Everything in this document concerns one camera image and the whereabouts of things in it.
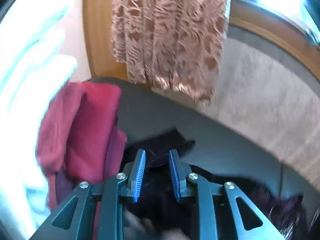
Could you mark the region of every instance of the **white wall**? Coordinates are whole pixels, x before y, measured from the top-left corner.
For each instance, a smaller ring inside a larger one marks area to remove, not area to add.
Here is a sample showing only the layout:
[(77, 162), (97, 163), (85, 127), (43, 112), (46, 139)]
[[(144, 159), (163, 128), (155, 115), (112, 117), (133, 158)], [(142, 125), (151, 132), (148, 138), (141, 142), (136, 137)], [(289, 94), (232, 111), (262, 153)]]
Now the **white wall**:
[(82, 0), (73, 0), (73, 7), (69, 13), (55, 26), (64, 29), (66, 40), (59, 53), (71, 55), (77, 59), (78, 67), (71, 77), (71, 81), (84, 81), (91, 77), (87, 52), (84, 41)]

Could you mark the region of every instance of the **silver bolt head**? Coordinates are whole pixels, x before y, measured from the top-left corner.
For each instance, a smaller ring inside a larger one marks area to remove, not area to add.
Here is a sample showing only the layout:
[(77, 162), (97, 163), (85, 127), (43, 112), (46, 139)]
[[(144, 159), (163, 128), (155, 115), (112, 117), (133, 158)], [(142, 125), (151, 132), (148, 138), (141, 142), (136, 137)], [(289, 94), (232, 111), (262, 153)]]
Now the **silver bolt head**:
[(117, 179), (125, 179), (125, 177), (126, 177), (127, 175), (125, 175), (123, 172), (120, 172), (120, 173), (118, 173), (117, 174)]
[(87, 188), (87, 187), (89, 187), (89, 182), (87, 182), (87, 181), (80, 182), (79, 187), (80, 188)]
[(224, 184), (224, 186), (227, 188), (227, 189), (234, 189), (236, 187), (236, 185), (231, 182), (231, 181), (228, 181)]
[(190, 173), (189, 175), (188, 175), (188, 177), (189, 177), (189, 179), (198, 179), (198, 174), (196, 174), (196, 173)]

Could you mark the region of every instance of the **floor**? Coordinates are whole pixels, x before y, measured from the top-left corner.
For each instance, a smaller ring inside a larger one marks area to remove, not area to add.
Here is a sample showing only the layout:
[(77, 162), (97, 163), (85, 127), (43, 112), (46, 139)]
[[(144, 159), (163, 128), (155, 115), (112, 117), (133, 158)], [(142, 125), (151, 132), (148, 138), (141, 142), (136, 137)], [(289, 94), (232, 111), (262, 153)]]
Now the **floor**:
[(246, 136), (320, 190), (320, 84), (281, 48), (230, 26), (212, 106), (158, 92)]

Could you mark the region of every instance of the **fabric pile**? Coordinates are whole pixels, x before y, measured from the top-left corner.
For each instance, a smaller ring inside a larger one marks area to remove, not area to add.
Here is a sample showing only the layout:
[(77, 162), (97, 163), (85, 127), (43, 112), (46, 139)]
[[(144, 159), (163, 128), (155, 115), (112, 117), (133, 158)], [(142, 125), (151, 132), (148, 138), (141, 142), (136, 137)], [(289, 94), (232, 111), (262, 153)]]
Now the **fabric pile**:
[(118, 173), (126, 143), (116, 127), (120, 96), (115, 85), (69, 82), (50, 102), (36, 158), (49, 182), (51, 210), (81, 181)]
[(229, 14), (230, 0), (113, 0), (113, 55), (131, 82), (209, 104)]
[[(126, 204), (126, 239), (135, 239), (137, 236), (140, 239), (192, 239), (193, 206), (177, 203), (174, 197), (168, 152), (176, 147), (179, 156), (182, 157), (194, 144), (195, 141), (186, 141), (176, 129), (173, 129), (158, 137), (137, 142), (125, 151), (122, 167), (126, 162), (134, 159), (135, 149), (143, 146), (148, 149), (139, 200), (135, 204)], [(308, 239), (306, 211), (302, 206), (302, 195), (281, 199), (273, 196), (265, 184), (252, 179), (216, 176), (194, 165), (191, 165), (191, 170), (210, 182), (222, 185), (227, 181), (236, 183), (272, 222), (284, 239)], [(233, 217), (227, 205), (224, 205), (226, 200), (219, 197), (214, 198), (214, 202), (218, 239), (235, 239), (235, 231), (230, 227), (234, 223)], [(247, 215), (244, 221), (248, 222), (249, 226), (254, 225), (250, 214)]]

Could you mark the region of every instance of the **pink lace curtain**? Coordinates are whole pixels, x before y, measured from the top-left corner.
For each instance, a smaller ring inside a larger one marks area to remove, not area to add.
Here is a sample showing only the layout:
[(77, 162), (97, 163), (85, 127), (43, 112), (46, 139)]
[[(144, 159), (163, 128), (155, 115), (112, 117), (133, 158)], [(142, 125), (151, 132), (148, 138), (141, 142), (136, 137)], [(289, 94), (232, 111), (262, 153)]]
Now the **pink lace curtain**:
[(128, 78), (210, 104), (230, 0), (113, 0), (112, 53)]

